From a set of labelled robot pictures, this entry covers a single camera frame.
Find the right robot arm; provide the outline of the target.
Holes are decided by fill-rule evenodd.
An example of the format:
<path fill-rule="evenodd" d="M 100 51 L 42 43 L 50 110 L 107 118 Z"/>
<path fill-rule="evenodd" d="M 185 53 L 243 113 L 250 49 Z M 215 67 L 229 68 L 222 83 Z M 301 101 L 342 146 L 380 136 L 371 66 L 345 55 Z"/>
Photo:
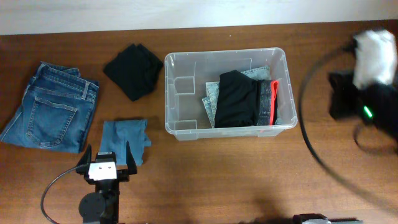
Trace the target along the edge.
<path fill-rule="evenodd" d="M 310 72 L 304 78 L 298 94 L 298 119 L 302 136 L 308 150 L 318 165 L 339 184 L 366 201 L 396 215 L 396 206 L 354 185 L 354 183 L 349 180 L 344 179 L 324 163 L 313 148 L 303 120 L 302 101 L 305 90 L 314 75 L 315 72 Z M 331 117 L 337 120 L 352 116 L 360 117 L 365 125 L 373 125 L 394 140 L 397 140 L 397 89 L 391 85 L 373 83 L 365 89 L 360 90 L 354 86 L 353 78 L 354 72 L 352 70 L 335 71 L 328 74 L 328 81 L 332 87 L 331 105 L 329 109 Z"/>

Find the small blue cloth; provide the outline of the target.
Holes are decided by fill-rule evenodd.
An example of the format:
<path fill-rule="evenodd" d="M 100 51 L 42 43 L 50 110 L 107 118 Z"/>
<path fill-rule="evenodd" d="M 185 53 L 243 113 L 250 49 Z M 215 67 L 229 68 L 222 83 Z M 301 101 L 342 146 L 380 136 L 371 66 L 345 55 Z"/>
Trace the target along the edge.
<path fill-rule="evenodd" d="M 147 120 L 105 121 L 101 139 L 100 152 L 114 152 L 116 164 L 127 164 L 126 143 L 129 147 L 137 166 L 141 166 L 144 149 L 152 145 L 146 134 Z"/>

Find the black shorts red grey waistband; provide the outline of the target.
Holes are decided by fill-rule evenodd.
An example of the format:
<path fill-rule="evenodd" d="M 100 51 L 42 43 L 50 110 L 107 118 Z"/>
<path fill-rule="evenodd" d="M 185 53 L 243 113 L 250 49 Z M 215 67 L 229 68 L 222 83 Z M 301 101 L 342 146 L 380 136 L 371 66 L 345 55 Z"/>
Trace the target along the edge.
<path fill-rule="evenodd" d="M 274 125 L 278 89 L 278 80 L 256 80 L 237 70 L 221 74 L 215 128 Z"/>

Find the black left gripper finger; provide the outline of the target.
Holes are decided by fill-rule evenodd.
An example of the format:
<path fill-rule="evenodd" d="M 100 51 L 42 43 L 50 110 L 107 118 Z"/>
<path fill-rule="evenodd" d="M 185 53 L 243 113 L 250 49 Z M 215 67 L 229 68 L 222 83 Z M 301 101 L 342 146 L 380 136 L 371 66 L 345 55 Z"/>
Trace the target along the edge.
<path fill-rule="evenodd" d="M 131 153 L 129 141 L 126 141 L 126 165 L 127 165 L 129 174 L 137 174 L 137 166 L 136 166 L 134 157 Z"/>
<path fill-rule="evenodd" d="M 91 162 L 91 155 L 92 155 L 92 150 L 91 150 L 91 145 L 89 144 L 82 155 L 81 159 L 78 161 L 77 166 L 82 166 L 89 164 Z"/>

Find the light blue jeans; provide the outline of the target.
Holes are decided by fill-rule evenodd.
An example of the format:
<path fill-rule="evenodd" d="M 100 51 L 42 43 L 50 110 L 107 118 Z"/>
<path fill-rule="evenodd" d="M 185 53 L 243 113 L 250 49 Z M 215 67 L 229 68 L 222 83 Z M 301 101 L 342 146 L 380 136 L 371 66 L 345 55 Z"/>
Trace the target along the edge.
<path fill-rule="evenodd" d="M 281 125 L 278 112 L 279 80 L 272 80 L 269 66 L 252 68 L 241 72 L 253 80 L 261 80 L 259 97 L 259 118 L 257 126 Z M 202 99 L 211 127 L 215 127 L 216 107 L 219 95 L 219 82 L 206 82 L 206 96 Z"/>

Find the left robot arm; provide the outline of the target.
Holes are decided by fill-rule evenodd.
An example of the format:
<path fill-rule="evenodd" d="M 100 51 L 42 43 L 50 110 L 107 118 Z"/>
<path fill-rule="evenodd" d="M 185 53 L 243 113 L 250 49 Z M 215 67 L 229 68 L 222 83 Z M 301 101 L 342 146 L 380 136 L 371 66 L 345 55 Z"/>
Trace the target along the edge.
<path fill-rule="evenodd" d="M 119 185 L 129 182 L 131 175 L 137 174 L 137 166 L 129 143 L 126 144 L 125 169 L 117 169 L 115 152 L 99 152 L 91 160 L 91 146 L 88 146 L 79 160 L 76 172 L 86 182 L 95 186 L 95 191 L 85 195 L 78 210 L 83 223 L 115 224 L 119 222 Z"/>

